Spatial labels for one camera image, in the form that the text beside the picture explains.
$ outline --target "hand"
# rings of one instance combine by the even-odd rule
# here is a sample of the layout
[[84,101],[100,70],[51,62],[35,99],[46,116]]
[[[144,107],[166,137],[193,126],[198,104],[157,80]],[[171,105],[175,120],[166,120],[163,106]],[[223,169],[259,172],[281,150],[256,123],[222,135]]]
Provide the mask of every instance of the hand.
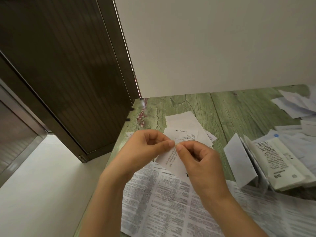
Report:
[[198,141],[181,142],[176,149],[205,208],[210,201],[231,196],[217,151]]
[[124,176],[129,181],[136,171],[143,168],[157,155],[170,151],[174,145],[174,141],[160,131],[136,131],[105,171]]

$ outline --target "right hand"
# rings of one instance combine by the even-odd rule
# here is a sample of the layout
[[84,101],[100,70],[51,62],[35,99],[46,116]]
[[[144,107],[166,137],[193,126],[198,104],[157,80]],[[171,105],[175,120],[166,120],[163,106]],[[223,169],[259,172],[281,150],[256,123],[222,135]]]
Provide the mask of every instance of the right hand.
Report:
[[198,141],[181,142],[176,149],[204,207],[209,202],[231,197],[217,151]]

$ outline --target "fingernail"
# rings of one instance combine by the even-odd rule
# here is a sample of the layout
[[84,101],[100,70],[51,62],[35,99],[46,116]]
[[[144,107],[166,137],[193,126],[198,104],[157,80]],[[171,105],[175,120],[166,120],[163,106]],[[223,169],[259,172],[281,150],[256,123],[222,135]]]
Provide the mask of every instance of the fingernail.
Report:
[[176,146],[176,150],[177,150],[177,151],[180,151],[180,150],[182,149],[182,147],[183,147],[182,145],[177,145],[177,146]]
[[174,141],[173,141],[173,140],[170,140],[170,141],[169,141],[169,146],[170,146],[170,147],[174,147]]

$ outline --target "left hand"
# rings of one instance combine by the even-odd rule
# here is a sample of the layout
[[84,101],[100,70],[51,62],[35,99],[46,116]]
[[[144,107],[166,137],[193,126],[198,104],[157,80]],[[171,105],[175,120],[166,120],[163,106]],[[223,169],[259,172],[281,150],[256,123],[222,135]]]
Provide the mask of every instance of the left hand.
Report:
[[157,155],[168,152],[175,142],[157,130],[136,131],[105,169],[129,181]]

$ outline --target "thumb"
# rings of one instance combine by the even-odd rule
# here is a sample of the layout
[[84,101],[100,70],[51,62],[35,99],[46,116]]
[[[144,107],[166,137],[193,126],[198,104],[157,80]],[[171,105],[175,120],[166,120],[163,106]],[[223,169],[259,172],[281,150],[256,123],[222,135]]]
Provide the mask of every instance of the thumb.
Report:
[[154,149],[155,155],[160,155],[163,153],[166,153],[171,150],[172,147],[174,147],[175,143],[172,140],[162,141],[158,144],[152,145],[152,148]]
[[184,163],[186,170],[188,170],[190,168],[190,166],[195,164],[196,161],[193,159],[193,156],[187,150],[186,147],[184,147],[181,144],[177,144],[176,150],[177,150],[177,153],[178,153],[180,159]]

